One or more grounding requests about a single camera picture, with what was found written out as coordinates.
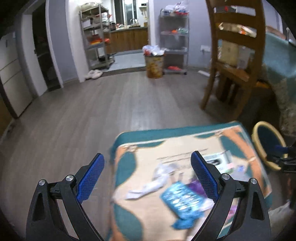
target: white cloth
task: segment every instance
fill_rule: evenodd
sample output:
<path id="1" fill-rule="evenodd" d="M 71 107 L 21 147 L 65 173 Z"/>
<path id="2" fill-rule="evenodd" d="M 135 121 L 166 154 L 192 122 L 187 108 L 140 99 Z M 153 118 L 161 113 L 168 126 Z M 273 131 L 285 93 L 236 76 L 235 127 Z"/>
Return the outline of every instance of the white cloth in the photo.
<path id="1" fill-rule="evenodd" d="M 162 188 L 169 178 L 169 174 L 177 169 L 176 164 L 159 164 L 153 174 L 152 181 L 142 187 L 141 190 L 131 190 L 127 193 L 126 199 L 138 199 L 148 193 L 156 192 Z"/>
<path id="2" fill-rule="evenodd" d="M 290 202 L 268 212 L 271 228 L 271 239 L 273 240 L 287 225 L 292 214 L 293 209 L 290 209 Z"/>

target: doorway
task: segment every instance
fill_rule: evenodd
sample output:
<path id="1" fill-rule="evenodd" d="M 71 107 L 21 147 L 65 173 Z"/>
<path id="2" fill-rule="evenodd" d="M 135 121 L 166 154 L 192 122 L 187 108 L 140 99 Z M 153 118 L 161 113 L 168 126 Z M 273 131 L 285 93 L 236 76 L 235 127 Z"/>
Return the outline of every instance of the doorway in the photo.
<path id="1" fill-rule="evenodd" d="M 47 39 L 45 2 L 32 13 L 32 27 L 35 54 L 48 91 L 59 89 L 61 85 L 54 68 Z"/>

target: white slippers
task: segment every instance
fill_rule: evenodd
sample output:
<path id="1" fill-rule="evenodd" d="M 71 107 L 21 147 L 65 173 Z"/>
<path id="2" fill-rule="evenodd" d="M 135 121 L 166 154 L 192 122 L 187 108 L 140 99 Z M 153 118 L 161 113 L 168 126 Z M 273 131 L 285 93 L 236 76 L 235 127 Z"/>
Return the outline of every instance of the white slippers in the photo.
<path id="1" fill-rule="evenodd" d="M 103 72 L 100 71 L 100 70 L 91 70 L 90 72 L 88 72 L 88 74 L 85 76 L 85 79 L 88 80 L 88 79 L 98 79 L 102 76 Z"/>

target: red item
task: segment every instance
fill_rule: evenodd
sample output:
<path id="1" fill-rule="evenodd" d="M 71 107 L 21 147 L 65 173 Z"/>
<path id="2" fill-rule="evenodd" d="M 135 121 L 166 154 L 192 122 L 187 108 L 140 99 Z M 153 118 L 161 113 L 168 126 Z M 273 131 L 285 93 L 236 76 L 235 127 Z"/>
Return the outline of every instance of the red item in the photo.
<path id="1" fill-rule="evenodd" d="M 144 53 L 145 56 L 150 56 L 151 55 L 151 52 L 148 51 L 148 50 L 145 50 L 145 53 Z"/>
<path id="2" fill-rule="evenodd" d="M 177 66 L 169 66 L 168 69 L 169 69 L 169 70 L 178 70 L 178 71 L 181 70 L 181 69 L 180 69 L 179 67 L 177 67 Z"/>

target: white cabinet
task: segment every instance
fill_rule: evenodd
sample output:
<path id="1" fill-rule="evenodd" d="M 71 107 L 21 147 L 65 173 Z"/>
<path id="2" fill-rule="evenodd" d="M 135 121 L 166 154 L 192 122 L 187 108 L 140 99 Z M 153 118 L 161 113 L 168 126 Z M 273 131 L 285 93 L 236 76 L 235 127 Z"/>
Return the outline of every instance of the white cabinet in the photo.
<path id="1" fill-rule="evenodd" d="M 22 72 L 20 71 L 10 78 L 3 87 L 15 113 L 17 116 L 20 116 L 32 101 L 32 95 L 26 85 Z"/>
<path id="2" fill-rule="evenodd" d="M 0 40 L 0 69 L 17 59 L 17 48 L 14 33 L 3 36 Z"/>
<path id="3" fill-rule="evenodd" d="M 5 84 L 12 76 L 14 76 L 17 72 L 21 70 L 22 68 L 20 67 L 18 59 L 5 66 L 3 69 L 0 70 L 0 78 L 2 84 Z"/>
<path id="4" fill-rule="evenodd" d="M 0 78 L 5 94 L 17 116 L 26 109 L 33 100 L 25 82 L 13 33 L 0 40 Z"/>

